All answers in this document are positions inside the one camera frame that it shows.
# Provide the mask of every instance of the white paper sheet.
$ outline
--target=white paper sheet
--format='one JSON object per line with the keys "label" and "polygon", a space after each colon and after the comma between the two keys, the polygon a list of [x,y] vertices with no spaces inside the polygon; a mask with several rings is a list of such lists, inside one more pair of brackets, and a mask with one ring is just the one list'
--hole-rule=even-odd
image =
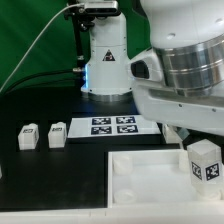
{"label": "white paper sheet", "polygon": [[156,122],[141,115],[73,118],[68,138],[160,134]]}

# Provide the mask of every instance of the triangle warning sticker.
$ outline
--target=triangle warning sticker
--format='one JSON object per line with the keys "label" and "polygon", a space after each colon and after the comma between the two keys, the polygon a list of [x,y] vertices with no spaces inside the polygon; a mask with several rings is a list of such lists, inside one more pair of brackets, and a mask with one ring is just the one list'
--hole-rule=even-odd
{"label": "triangle warning sticker", "polygon": [[115,61],[114,56],[110,50],[107,51],[103,61]]}

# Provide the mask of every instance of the green backdrop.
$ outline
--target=green backdrop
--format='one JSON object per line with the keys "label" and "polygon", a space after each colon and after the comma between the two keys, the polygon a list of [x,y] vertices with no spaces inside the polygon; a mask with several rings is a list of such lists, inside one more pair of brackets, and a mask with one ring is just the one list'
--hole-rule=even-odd
{"label": "green backdrop", "polygon": [[[132,11],[131,0],[118,2],[127,18],[128,56],[132,58],[149,47],[149,26],[147,20]],[[39,32],[58,11],[65,7],[66,3],[66,0],[0,1],[0,86]],[[82,34],[82,41],[88,59],[88,33]],[[34,73],[75,67],[74,46],[72,23],[60,16],[33,48],[10,84]],[[28,84],[59,78],[62,76],[35,79]]]}

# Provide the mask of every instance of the cube with marker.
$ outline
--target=cube with marker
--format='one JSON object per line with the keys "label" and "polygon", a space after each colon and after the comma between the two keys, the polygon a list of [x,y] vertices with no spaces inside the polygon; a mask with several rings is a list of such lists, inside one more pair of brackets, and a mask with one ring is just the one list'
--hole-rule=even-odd
{"label": "cube with marker", "polygon": [[67,138],[66,124],[59,122],[52,124],[48,133],[49,148],[63,148]]}
{"label": "cube with marker", "polygon": [[38,139],[38,126],[36,124],[24,125],[18,136],[20,150],[35,149]]}
{"label": "cube with marker", "polygon": [[223,184],[221,148],[208,140],[187,147],[191,182],[197,192],[207,194]]}

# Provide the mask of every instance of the blue light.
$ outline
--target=blue light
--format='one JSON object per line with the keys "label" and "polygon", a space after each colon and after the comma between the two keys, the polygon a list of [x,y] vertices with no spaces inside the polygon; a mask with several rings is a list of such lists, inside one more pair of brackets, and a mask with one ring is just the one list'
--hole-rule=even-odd
{"label": "blue light", "polygon": [[88,81],[89,81],[89,74],[88,74],[88,65],[87,64],[85,66],[85,81],[86,81],[85,86],[88,89],[89,88],[89,83],[88,83]]}

